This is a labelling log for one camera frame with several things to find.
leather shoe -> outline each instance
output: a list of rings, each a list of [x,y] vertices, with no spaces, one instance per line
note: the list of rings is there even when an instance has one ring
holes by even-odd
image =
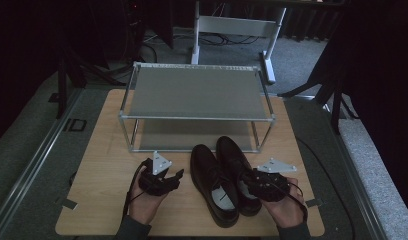
[[[224,174],[220,162],[205,145],[197,145],[191,153],[191,178],[204,197],[216,224],[227,228],[239,217],[235,186]]]
[[[221,162],[225,174],[234,183],[238,195],[238,209],[244,216],[254,216],[261,209],[260,199],[248,192],[246,179],[253,179],[250,163],[239,146],[229,137],[217,140],[217,159]]]

gray carpet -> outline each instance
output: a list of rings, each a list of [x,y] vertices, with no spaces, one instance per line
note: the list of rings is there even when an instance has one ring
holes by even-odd
[[[190,58],[189,38],[175,40],[175,48],[169,49],[158,40],[152,44],[157,52],[158,62],[188,63]],[[247,45],[210,46],[202,45],[201,64],[220,65],[260,65],[258,52],[267,47],[266,39],[259,39]],[[269,86],[272,94],[291,90],[303,84],[311,72],[325,42],[280,39],[275,47],[274,56],[277,83]],[[144,59],[153,62],[150,49],[143,49]],[[11,187],[31,159],[35,146],[40,144],[56,114],[56,105],[47,103],[48,96],[56,91],[56,80],[50,78],[38,90],[35,98],[25,108],[13,127],[0,141],[0,205],[11,192]],[[52,151],[49,153],[41,171],[35,178],[30,190],[20,204],[18,211],[8,225],[3,239],[72,239],[58,236],[54,227],[61,211],[60,199],[69,191],[69,178],[80,164],[94,123],[98,117],[107,90],[110,86],[100,80],[90,79],[90,84],[81,94],[81,98],[70,115],[71,119],[87,121],[84,132],[61,132]],[[303,93],[315,95],[317,87]],[[338,149],[338,136],[329,127],[329,113],[321,106],[306,98],[293,98],[286,101],[294,133],[308,144],[332,178],[340,196],[334,191],[327,175],[322,170],[313,153],[299,142],[313,190],[317,198],[324,201],[320,207],[326,232],[317,239],[351,239],[352,230],[346,211],[341,205],[343,199],[347,211],[355,226],[356,239],[371,239],[361,216],[355,197],[347,184],[342,161],[348,156]],[[111,236],[80,237],[79,239],[111,239]],[[231,239],[231,238],[195,238],[195,239]]]

black sleeve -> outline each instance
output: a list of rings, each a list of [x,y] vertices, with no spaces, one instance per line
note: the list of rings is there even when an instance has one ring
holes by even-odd
[[[114,239],[117,240],[146,240],[151,230],[150,225],[143,225],[129,216],[125,216]]]
[[[298,226],[290,228],[277,227],[279,231],[279,238],[281,240],[307,240],[310,239],[310,231],[307,223],[301,223]]]

pair of black shoes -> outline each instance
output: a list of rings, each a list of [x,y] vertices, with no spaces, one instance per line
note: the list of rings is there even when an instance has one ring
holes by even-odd
[[[251,179],[253,172],[239,146],[229,137],[220,137],[216,156],[205,145],[195,146],[191,154],[191,177],[216,224],[227,228],[238,221],[239,213],[256,215],[261,202],[248,193],[244,180]]]

